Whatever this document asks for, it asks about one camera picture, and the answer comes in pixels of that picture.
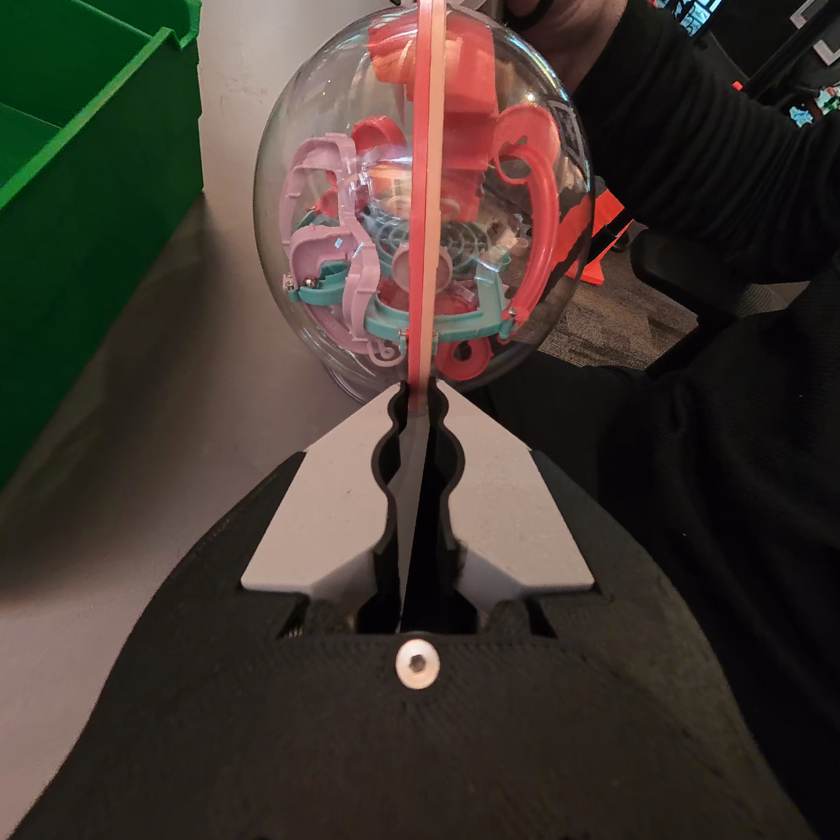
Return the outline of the clear maze ball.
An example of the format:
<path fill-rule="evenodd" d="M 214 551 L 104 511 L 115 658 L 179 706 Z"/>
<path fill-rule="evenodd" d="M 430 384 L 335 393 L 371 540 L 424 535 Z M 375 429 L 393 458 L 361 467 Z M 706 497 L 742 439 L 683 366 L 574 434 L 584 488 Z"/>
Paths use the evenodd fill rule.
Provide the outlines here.
<path fill-rule="evenodd" d="M 588 260 L 593 174 L 547 61 L 477 2 L 397 2 L 324 44 L 261 138 L 272 296 L 360 403 L 523 362 Z"/>

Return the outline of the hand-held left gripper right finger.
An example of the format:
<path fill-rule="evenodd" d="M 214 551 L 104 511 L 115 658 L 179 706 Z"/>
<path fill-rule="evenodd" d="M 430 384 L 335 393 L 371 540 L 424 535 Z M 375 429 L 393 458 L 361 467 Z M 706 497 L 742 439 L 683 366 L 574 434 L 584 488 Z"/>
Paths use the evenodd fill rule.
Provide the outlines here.
<path fill-rule="evenodd" d="M 535 595 L 591 592 L 594 575 L 530 447 L 450 385 L 437 392 L 456 450 L 444 502 L 456 591 L 484 614 Z"/>

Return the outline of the green plastic bin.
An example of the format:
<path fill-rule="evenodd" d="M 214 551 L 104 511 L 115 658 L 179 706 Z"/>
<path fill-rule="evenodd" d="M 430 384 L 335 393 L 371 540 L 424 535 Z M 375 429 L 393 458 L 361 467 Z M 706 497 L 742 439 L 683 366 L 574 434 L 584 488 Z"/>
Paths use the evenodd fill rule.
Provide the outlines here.
<path fill-rule="evenodd" d="M 3 487 L 203 189 L 201 8 L 1 2 Z"/>

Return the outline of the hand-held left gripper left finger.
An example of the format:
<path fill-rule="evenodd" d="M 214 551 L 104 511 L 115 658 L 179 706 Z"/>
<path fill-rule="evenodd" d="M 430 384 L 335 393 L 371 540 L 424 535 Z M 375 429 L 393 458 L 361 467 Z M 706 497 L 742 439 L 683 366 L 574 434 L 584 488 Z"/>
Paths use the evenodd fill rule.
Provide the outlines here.
<path fill-rule="evenodd" d="M 401 610 L 396 500 L 408 386 L 392 385 L 305 451 L 241 577 L 344 614 Z"/>

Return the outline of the orange plastic object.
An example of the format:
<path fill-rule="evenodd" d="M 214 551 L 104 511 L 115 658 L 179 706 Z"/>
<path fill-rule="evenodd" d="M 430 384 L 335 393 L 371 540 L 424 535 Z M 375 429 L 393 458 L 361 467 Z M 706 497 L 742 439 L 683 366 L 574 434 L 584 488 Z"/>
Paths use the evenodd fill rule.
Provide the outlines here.
<path fill-rule="evenodd" d="M 595 287 L 604 282 L 602 261 L 621 241 L 629 242 L 629 228 L 634 218 L 609 188 L 595 199 L 591 243 L 585 265 L 581 264 L 581 281 Z"/>

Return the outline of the person's right hand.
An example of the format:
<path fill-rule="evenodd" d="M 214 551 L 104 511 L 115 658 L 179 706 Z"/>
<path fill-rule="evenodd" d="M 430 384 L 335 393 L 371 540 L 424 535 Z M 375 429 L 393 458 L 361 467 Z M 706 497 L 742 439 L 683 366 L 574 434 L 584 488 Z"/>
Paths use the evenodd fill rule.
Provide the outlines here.
<path fill-rule="evenodd" d="M 593 68 L 626 1 L 507 1 L 511 28 L 545 58 L 573 93 Z"/>

